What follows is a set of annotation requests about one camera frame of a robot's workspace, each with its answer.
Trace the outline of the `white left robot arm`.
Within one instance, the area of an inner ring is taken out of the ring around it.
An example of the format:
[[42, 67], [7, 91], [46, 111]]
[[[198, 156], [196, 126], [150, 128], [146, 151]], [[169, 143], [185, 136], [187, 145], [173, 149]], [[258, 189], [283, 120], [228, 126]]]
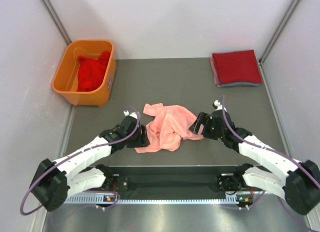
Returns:
[[40, 162], [30, 192], [48, 212], [78, 193], [92, 189], [114, 192], [114, 174], [107, 166], [95, 163], [124, 148], [145, 148], [149, 144], [146, 126], [140, 123], [136, 113], [131, 113], [75, 152]]

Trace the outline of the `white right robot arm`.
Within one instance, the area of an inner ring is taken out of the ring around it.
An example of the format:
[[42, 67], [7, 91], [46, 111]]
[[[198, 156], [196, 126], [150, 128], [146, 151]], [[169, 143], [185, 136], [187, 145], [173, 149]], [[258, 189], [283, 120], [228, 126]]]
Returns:
[[206, 139], [220, 139], [227, 148], [264, 167], [260, 169], [247, 163], [238, 166], [233, 173], [237, 189], [256, 187], [274, 194], [300, 215], [307, 215], [319, 204], [320, 170], [316, 163], [309, 159], [301, 162], [273, 152], [250, 131], [236, 127], [228, 112], [201, 112], [189, 130]]

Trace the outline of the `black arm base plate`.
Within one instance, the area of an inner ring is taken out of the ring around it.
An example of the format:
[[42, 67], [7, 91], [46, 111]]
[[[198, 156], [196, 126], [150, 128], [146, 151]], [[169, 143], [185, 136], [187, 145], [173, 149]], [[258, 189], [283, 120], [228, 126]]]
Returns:
[[217, 177], [236, 165], [109, 166], [121, 199], [222, 199]]

